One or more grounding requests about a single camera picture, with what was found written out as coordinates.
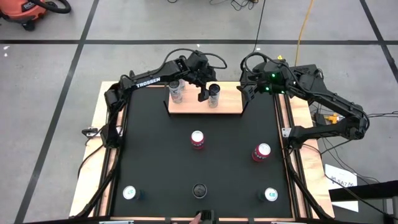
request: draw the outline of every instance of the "white can label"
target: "white can label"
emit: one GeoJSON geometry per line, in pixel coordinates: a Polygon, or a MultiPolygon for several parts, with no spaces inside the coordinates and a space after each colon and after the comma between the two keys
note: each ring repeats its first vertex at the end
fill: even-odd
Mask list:
{"type": "Polygon", "coordinates": [[[174,103],[181,103],[182,102],[182,91],[180,87],[178,86],[177,88],[171,88],[169,87],[170,90],[170,96],[172,97],[172,100],[174,103]]]}

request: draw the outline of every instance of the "black tabletop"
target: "black tabletop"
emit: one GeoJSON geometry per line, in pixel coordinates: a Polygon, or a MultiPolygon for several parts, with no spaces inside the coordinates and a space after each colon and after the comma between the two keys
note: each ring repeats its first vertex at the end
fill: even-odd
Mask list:
{"type": "Polygon", "coordinates": [[[219,217],[292,217],[273,96],[256,96],[242,117],[168,116],[164,93],[163,88],[133,93],[112,216],[192,217],[197,210],[213,209],[219,217]],[[192,148],[195,130],[205,135],[202,150],[192,148]],[[254,162],[251,153],[262,142],[270,145],[271,154],[254,162]],[[203,199],[192,194],[197,183],[208,189],[203,199]],[[143,197],[126,200],[128,185],[142,190],[143,197]],[[256,192],[268,187],[278,191],[275,202],[257,199],[256,192]]]}

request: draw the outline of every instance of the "drink can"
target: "drink can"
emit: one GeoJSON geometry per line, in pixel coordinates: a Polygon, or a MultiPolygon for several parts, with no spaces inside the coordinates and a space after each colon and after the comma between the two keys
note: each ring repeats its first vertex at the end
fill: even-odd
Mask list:
{"type": "Polygon", "coordinates": [[[170,96],[174,103],[182,102],[182,91],[180,89],[180,82],[173,81],[169,83],[170,96]]]}
{"type": "Polygon", "coordinates": [[[256,162],[263,161],[271,153],[271,147],[266,143],[258,145],[251,154],[251,157],[256,162]]]}
{"type": "Polygon", "coordinates": [[[136,199],[141,197],[141,191],[133,186],[127,186],[123,190],[123,197],[127,200],[136,199]]]}
{"type": "Polygon", "coordinates": [[[275,202],[278,198],[278,191],[273,189],[272,187],[267,188],[266,190],[259,190],[257,192],[257,197],[263,202],[275,202]]]}
{"type": "Polygon", "coordinates": [[[184,90],[185,89],[185,81],[183,79],[180,79],[179,82],[180,82],[180,89],[184,90]]]}
{"type": "Polygon", "coordinates": [[[216,108],[218,106],[218,99],[220,98],[220,86],[211,84],[209,86],[209,107],[216,108]]]}
{"type": "Polygon", "coordinates": [[[207,187],[204,184],[195,184],[192,188],[192,194],[197,199],[202,199],[207,194],[207,187]]]}
{"type": "Polygon", "coordinates": [[[205,136],[201,131],[194,131],[191,134],[191,143],[194,149],[203,149],[205,136]]]}

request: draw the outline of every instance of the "silver can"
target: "silver can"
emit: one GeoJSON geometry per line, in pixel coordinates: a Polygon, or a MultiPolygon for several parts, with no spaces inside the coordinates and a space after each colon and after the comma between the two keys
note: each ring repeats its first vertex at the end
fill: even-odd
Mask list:
{"type": "Polygon", "coordinates": [[[182,91],[180,88],[179,81],[173,81],[169,83],[169,90],[170,96],[174,103],[181,103],[182,102],[182,91]]]}
{"type": "Polygon", "coordinates": [[[184,90],[185,89],[185,81],[183,79],[180,79],[179,82],[180,82],[180,89],[184,90]]]}
{"type": "Polygon", "coordinates": [[[218,99],[220,98],[220,86],[211,84],[209,86],[209,107],[216,108],[218,106],[218,99]]]}

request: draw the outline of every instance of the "power cord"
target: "power cord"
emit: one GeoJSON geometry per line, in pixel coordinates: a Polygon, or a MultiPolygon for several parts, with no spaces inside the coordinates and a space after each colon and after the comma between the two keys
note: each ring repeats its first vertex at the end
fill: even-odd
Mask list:
{"type": "Polygon", "coordinates": [[[229,1],[229,0],[224,0],[224,1],[221,1],[221,2],[217,2],[217,3],[213,3],[213,1],[214,1],[214,0],[210,0],[209,3],[210,3],[212,6],[215,6],[215,5],[217,5],[217,4],[221,4],[221,3],[224,3],[224,2],[229,1]]]}
{"type": "Polygon", "coordinates": [[[77,179],[79,179],[81,168],[83,168],[83,165],[86,163],[86,161],[87,161],[91,156],[93,156],[94,154],[96,154],[100,149],[102,149],[102,147],[103,147],[103,145],[101,144],[97,149],[95,149],[92,153],[90,153],[90,155],[88,155],[88,156],[83,160],[83,162],[81,162],[81,164],[80,164],[80,166],[79,166],[79,169],[78,169],[78,171],[77,171],[77,179]]]}
{"type": "Polygon", "coordinates": [[[262,3],[262,9],[261,9],[261,16],[260,16],[259,28],[258,28],[258,30],[257,30],[256,41],[255,41],[255,43],[254,43],[254,48],[253,48],[253,51],[252,51],[252,52],[254,52],[254,51],[256,50],[257,42],[258,42],[258,40],[259,40],[259,34],[260,34],[260,28],[261,28],[262,15],[263,15],[263,13],[264,13],[264,8],[265,8],[265,6],[266,6],[266,0],[264,0],[264,2],[262,3]]]}
{"type": "MultiPolygon", "coordinates": [[[[156,70],[154,70],[152,73],[150,73],[150,75],[155,75],[156,73],[159,73],[159,72],[161,71],[161,69],[164,67],[164,65],[166,64],[166,61],[167,61],[167,59],[169,58],[169,56],[170,56],[172,53],[178,52],[178,51],[181,51],[181,50],[186,50],[186,51],[193,52],[193,53],[196,52],[196,50],[186,49],[186,48],[180,48],[180,49],[172,50],[171,52],[169,52],[169,53],[166,55],[166,58],[164,58],[164,60],[163,60],[163,62],[162,62],[162,65],[161,65],[158,69],[156,69],[156,70]]],[[[211,56],[214,56],[214,57],[220,59],[220,60],[224,63],[224,67],[213,67],[213,68],[218,68],[218,69],[226,69],[226,68],[227,68],[227,64],[226,64],[225,60],[224,60],[223,58],[221,58],[220,56],[218,56],[218,55],[216,55],[216,54],[213,54],[213,53],[202,53],[202,54],[203,54],[203,55],[211,55],[211,56]]]]}
{"type": "MultiPolygon", "coordinates": [[[[284,66],[284,67],[289,71],[289,73],[292,75],[292,77],[293,77],[293,79],[294,79],[294,81],[295,81],[296,86],[298,86],[298,88],[296,88],[296,87],[294,87],[294,86],[291,86],[290,89],[295,90],[295,91],[301,90],[301,91],[303,91],[304,93],[306,93],[306,94],[308,94],[308,95],[312,95],[313,97],[320,98],[320,99],[324,99],[324,100],[327,100],[327,99],[325,99],[324,96],[327,96],[327,97],[332,98],[332,99],[334,98],[333,95],[328,94],[328,93],[320,93],[320,92],[314,92],[314,91],[306,90],[306,89],[300,84],[300,82],[297,80],[297,77],[295,76],[294,72],[293,72],[292,69],[286,64],[285,61],[283,61],[283,60],[281,60],[281,61],[279,61],[279,60],[278,60],[278,61],[273,60],[273,59],[271,59],[270,57],[268,57],[267,55],[265,55],[265,54],[263,54],[263,53],[260,53],[260,52],[252,52],[252,53],[250,53],[248,56],[246,56],[246,57],[243,59],[241,65],[244,65],[244,69],[246,69],[249,73],[251,73],[251,74],[253,74],[253,75],[260,75],[260,74],[261,74],[261,72],[254,73],[254,72],[248,67],[248,59],[251,58],[251,57],[253,57],[253,56],[261,56],[261,57],[264,59],[264,61],[266,61],[266,59],[268,59],[268,60],[271,61],[272,63],[275,63],[275,64],[277,64],[277,65],[284,66]]],[[[343,104],[345,104],[346,106],[351,106],[350,103],[347,103],[347,102],[345,102],[345,101],[341,101],[341,100],[340,100],[340,103],[343,103],[343,104]]],[[[366,123],[365,130],[368,130],[369,127],[370,127],[370,125],[371,125],[370,120],[369,120],[369,117],[367,116],[367,114],[366,114],[363,110],[360,110],[360,112],[361,112],[361,113],[363,114],[363,116],[366,118],[367,123],[366,123]]]]}
{"type": "Polygon", "coordinates": [[[327,150],[321,152],[320,154],[323,155],[324,153],[326,153],[326,152],[328,152],[328,151],[330,151],[330,150],[332,150],[332,149],[334,149],[334,148],[336,148],[336,147],[339,147],[339,146],[342,146],[342,145],[344,145],[344,144],[346,144],[346,143],[349,143],[350,141],[351,141],[351,140],[347,140],[347,141],[345,141],[345,142],[342,142],[342,143],[340,143],[340,144],[338,144],[338,145],[336,145],[336,146],[333,146],[333,147],[331,147],[331,148],[329,148],[329,149],[327,149],[327,150]]]}
{"type": "Polygon", "coordinates": [[[301,36],[303,34],[303,31],[304,31],[305,25],[307,23],[308,17],[309,17],[309,15],[311,13],[313,1],[314,0],[311,0],[310,6],[308,7],[307,13],[305,15],[305,19],[304,19],[303,25],[301,26],[301,29],[300,29],[300,35],[298,35],[297,49],[296,49],[296,58],[294,60],[294,66],[297,66],[297,61],[299,60],[299,48],[300,48],[301,36]]]}
{"type": "Polygon", "coordinates": [[[346,188],[346,187],[343,186],[341,183],[339,183],[339,182],[337,182],[337,181],[331,179],[331,178],[328,177],[326,174],[325,174],[325,177],[326,177],[327,179],[331,180],[333,183],[338,184],[340,187],[342,187],[344,190],[346,190],[350,195],[352,195],[354,198],[356,198],[357,200],[361,201],[362,203],[365,203],[365,204],[368,205],[369,207],[375,209],[376,211],[380,212],[381,214],[383,214],[383,215],[385,215],[385,216],[388,216],[388,217],[391,217],[391,218],[393,218],[393,219],[395,219],[395,220],[398,220],[398,218],[396,218],[396,217],[394,217],[394,216],[392,216],[392,215],[390,215],[390,214],[387,214],[386,212],[383,212],[382,210],[380,210],[380,209],[376,208],[375,206],[371,205],[369,202],[367,202],[367,201],[361,199],[361,198],[358,197],[356,194],[354,194],[354,192],[352,192],[350,189],[346,188]]]}
{"type": "MultiPolygon", "coordinates": [[[[322,138],[323,145],[325,146],[325,148],[326,148],[325,140],[326,140],[331,146],[333,146],[332,143],[331,143],[327,138],[322,138]]],[[[358,176],[358,178],[360,178],[361,180],[363,180],[363,181],[364,181],[365,183],[367,183],[368,185],[369,185],[370,183],[367,182],[365,179],[371,179],[371,180],[374,180],[374,181],[377,182],[377,183],[380,183],[380,181],[377,180],[377,179],[374,178],[374,177],[363,176],[363,175],[359,174],[358,172],[356,172],[352,167],[350,167],[347,163],[345,163],[345,162],[340,158],[340,156],[339,156],[338,153],[337,153],[336,148],[335,148],[335,153],[336,153],[336,156],[337,156],[338,159],[336,159],[336,157],[331,153],[331,151],[329,151],[329,154],[334,158],[334,160],[335,160],[337,163],[339,163],[339,165],[340,165],[342,168],[346,169],[343,165],[340,164],[340,162],[342,162],[347,168],[351,169],[351,170],[352,170],[352,171],[350,171],[351,173],[353,173],[354,175],[358,176]]]]}
{"type": "Polygon", "coordinates": [[[398,118],[398,111],[393,111],[391,113],[373,113],[368,115],[370,118],[398,118]]]}
{"type": "Polygon", "coordinates": [[[232,0],[231,5],[232,5],[232,7],[234,7],[234,9],[236,11],[240,11],[241,9],[243,9],[246,6],[248,7],[249,10],[252,10],[254,8],[254,2],[252,2],[251,0],[244,0],[241,4],[238,3],[236,0],[232,0]]]}

